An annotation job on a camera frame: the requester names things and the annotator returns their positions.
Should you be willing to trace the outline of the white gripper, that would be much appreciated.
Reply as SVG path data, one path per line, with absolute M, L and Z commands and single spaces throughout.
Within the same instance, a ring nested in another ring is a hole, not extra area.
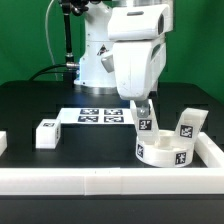
M 117 41 L 101 56 L 105 70 L 115 74 L 117 91 L 123 100 L 135 100 L 137 116 L 147 118 L 145 100 L 166 64 L 165 36 L 153 40 Z

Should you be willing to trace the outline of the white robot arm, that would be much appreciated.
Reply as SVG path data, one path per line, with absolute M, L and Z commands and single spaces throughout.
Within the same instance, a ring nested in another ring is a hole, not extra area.
M 173 5 L 174 0 L 89 2 L 85 53 L 75 83 L 96 94 L 116 91 L 135 103 L 138 117 L 148 117 L 148 96 L 166 64 Z

